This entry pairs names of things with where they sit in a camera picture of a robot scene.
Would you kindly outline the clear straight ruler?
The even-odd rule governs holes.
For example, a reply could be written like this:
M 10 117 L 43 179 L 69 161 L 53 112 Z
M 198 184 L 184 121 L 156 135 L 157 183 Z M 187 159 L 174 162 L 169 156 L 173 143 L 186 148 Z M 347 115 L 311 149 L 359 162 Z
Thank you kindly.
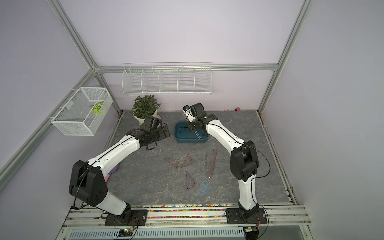
M 195 134 L 199 140 L 204 138 L 203 129 L 199 125 L 195 125 L 193 123 L 188 123 L 188 129 L 191 133 Z

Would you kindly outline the blue protractor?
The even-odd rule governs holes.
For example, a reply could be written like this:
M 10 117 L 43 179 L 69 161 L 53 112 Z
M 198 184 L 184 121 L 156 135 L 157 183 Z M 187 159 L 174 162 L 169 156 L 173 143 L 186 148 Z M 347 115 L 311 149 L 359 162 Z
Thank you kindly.
M 204 178 L 203 182 L 201 183 L 197 194 L 198 196 L 204 196 L 206 195 L 211 189 L 211 182 L 208 178 Z

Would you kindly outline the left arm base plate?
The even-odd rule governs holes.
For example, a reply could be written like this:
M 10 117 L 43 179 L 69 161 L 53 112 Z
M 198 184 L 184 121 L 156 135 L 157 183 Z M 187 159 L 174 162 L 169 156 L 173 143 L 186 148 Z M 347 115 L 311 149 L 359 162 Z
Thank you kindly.
M 122 215 L 108 214 L 105 221 L 106 227 L 119 226 L 144 226 L 147 221 L 147 210 L 128 210 Z

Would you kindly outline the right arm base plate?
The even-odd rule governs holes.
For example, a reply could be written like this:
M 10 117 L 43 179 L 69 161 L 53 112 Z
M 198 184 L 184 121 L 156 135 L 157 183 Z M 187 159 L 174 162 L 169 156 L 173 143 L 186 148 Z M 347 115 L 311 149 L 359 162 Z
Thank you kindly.
M 266 224 L 267 214 L 262 208 L 254 208 L 246 211 L 241 208 L 228 208 L 224 213 L 227 224 L 229 225 L 240 225 L 240 224 Z

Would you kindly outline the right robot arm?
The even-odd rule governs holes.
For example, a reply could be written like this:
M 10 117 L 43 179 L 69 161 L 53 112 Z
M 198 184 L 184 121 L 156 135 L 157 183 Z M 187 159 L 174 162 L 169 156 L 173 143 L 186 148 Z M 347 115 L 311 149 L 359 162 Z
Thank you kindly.
M 256 149 L 252 141 L 245 141 L 230 130 L 213 114 L 207 114 L 201 103 L 192 106 L 184 106 L 183 114 L 187 121 L 190 132 L 199 129 L 205 130 L 209 135 L 221 143 L 230 154 L 230 170 L 238 180 L 240 199 L 239 211 L 246 218 L 256 214 L 267 216 L 264 206 L 260 205 L 256 199 L 255 179 L 268 176 L 271 172 L 271 164 L 267 161 L 269 169 L 263 176 L 257 176 L 260 167 L 259 154 L 263 153 Z

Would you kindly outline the pink small triangle ruler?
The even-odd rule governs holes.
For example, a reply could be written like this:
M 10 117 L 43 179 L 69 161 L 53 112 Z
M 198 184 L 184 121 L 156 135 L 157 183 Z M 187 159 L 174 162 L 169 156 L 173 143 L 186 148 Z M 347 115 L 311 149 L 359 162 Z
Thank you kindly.
M 193 164 L 193 156 L 188 154 L 180 159 L 180 168 L 186 168 Z

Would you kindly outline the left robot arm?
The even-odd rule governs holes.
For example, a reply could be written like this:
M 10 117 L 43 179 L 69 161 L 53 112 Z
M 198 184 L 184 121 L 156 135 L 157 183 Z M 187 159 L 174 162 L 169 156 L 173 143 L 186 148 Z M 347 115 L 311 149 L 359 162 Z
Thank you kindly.
M 146 117 L 138 129 L 128 131 L 116 144 L 96 157 L 77 161 L 72 168 L 69 193 L 83 203 L 120 219 L 131 218 L 131 205 L 111 193 L 107 175 L 127 156 L 170 136 L 168 125 L 156 117 Z

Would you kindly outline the pink long triangle ruler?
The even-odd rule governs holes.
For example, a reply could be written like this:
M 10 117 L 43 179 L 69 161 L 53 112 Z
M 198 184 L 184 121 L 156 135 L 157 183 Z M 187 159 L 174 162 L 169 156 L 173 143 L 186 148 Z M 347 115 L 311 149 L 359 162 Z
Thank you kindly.
M 183 164 L 182 159 L 164 158 L 164 161 L 174 169 L 180 169 Z

